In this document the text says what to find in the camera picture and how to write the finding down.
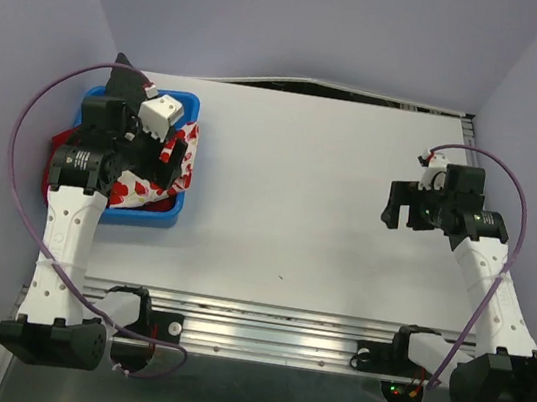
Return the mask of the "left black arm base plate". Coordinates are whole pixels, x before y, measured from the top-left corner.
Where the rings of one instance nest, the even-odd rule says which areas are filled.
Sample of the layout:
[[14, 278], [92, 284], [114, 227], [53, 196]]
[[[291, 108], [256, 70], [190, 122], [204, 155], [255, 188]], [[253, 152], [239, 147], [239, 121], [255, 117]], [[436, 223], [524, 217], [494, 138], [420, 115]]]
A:
[[180, 342], [184, 323], [182, 314], [153, 309], [147, 315], [143, 315], [141, 309], [136, 306], [117, 311], [113, 319], [124, 329], [124, 332], [115, 331], [114, 336], [129, 339], [128, 333], [133, 332], [153, 340], [173, 344]]

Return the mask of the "white red poppy skirt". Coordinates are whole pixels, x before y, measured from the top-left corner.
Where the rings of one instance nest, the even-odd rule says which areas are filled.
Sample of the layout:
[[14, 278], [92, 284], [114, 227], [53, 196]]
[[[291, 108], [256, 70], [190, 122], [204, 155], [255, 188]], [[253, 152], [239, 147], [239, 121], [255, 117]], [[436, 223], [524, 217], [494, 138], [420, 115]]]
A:
[[181, 163], [182, 174], [174, 180], [170, 188], [160, 188], [157, 184], [142, 179], [131, 171], [125, 171], [111, 189], [109, 208], [156, 212], [170, 210], [170, 204], [176, 201], [176, 197], [190, 188], [199, 142], [199, 128], [196, 121], [187, 122], [177, 131], [172, 140], [166, 142], [160, 154], [161, 162], [166, 162], [171, 158], [178, 140], [187, 144], [184, 161]]

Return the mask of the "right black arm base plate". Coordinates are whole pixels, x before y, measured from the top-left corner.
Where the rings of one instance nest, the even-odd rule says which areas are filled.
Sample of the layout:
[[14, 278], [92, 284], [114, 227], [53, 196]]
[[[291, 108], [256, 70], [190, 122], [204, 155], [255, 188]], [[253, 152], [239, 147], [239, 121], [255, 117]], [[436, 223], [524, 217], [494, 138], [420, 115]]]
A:
[[360, 339], [356, 346], [357, 349], [348, 362], [354, 370], [394, 376], [398, 373], [390, 343]]

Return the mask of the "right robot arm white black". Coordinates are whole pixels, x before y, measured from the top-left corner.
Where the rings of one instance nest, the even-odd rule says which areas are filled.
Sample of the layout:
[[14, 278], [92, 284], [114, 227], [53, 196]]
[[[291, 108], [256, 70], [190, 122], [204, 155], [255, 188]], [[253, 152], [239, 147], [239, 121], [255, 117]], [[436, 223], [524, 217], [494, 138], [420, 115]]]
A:
[[475, 352], [464, 353], [432, 328], [404, 325], [391, 342], [360, 341], [351, 365], [381, 375], [428, 374], [451, 402], [537, 402], [537, 344], [506, 269], [511, 257], [505, 223], [484, 207], [484, 170], [451, 164], [438, 153], [420, 162], [419, 180], [391, 184], [381, 219], [394, 230], [407, 207], [407, 227], [439, 230], [449, 240], [477, 315], [467, 323]]

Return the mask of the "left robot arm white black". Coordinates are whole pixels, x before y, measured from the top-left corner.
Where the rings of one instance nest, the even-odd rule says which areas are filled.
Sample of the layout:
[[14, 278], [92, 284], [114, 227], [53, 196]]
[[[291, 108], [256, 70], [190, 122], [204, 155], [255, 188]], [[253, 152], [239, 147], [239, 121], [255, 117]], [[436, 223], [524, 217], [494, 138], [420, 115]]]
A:
[[40, 254], [17, 316], [0, 323], [0, 345], [25, 364], [94, 370], [114, 327], [87, 319], [70, 287], [83, 287], [95, 229], [113, 184], [128, 169], [139, 121], [117, 97], [86, 97], [81, 124], [51, 158]]

